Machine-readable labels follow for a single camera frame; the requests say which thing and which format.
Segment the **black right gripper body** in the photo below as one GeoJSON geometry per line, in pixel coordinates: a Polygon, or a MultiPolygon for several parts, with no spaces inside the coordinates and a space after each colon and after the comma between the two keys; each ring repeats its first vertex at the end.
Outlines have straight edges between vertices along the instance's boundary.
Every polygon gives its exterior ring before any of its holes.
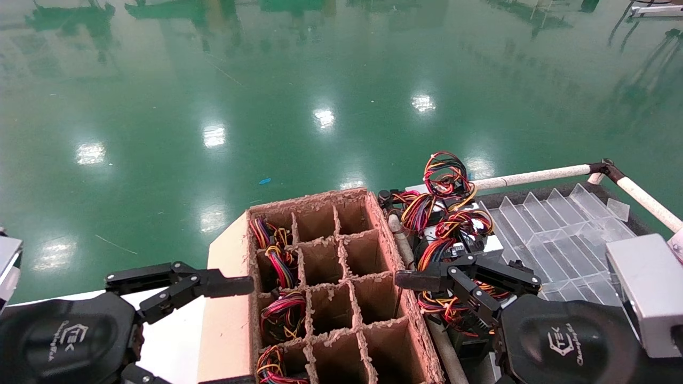
{"type": "Polygon", "coordinates": [[[500,383],[681,383],[681,357],[653,358],[622,308],[524,295],[497,318],[500,383]]]}

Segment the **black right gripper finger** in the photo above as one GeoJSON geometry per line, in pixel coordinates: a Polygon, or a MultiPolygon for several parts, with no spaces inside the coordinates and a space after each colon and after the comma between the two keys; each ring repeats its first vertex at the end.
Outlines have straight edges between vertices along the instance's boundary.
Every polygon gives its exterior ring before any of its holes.
{"type": "Polygon", "coordinates": [[[444,313],[463,310],[478,320],[464,321],[461,333],[488,334],[499,323],[502,304],[481,287],[487,284],[511,295],[537,295],[542,286],[540,277],[520,260],[504,265],[482,256],[468,255],[451,262],[438,262],[422,271],[400,270],[395,273],[395,285],[417,292],[451,292],[451,304],[444,313]]]}

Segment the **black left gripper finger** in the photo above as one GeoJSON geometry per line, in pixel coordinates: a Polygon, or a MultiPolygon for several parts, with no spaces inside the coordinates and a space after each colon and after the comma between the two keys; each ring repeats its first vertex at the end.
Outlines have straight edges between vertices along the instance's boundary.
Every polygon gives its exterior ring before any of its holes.
{"type": "Polygon", "coordinates": [[[129,364],[122,370],[122,381],[124,383],[163,383],[169,384],[165,379],[156,376],[137,364],[129,364]]]}
{"type": "Polygon", "coordinates": [[[150,325],[197,298],[248,295],[255,288],[253,277],[225,277],[217,268],[197,269],[180,261],[115,272],[105,282],[105,289],[118,295],[160,289],[140,303],[140,321],[150,325]]]}

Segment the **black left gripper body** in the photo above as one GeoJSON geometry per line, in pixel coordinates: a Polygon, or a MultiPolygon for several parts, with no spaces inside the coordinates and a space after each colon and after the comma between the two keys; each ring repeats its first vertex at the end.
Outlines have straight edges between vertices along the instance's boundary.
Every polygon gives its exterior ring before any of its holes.
{"type": "Polygon", "coordinates": [[[52,299],[2,312],[2,383],[120,383],[140,360],[143,326],[116,294],[52,299]]]}

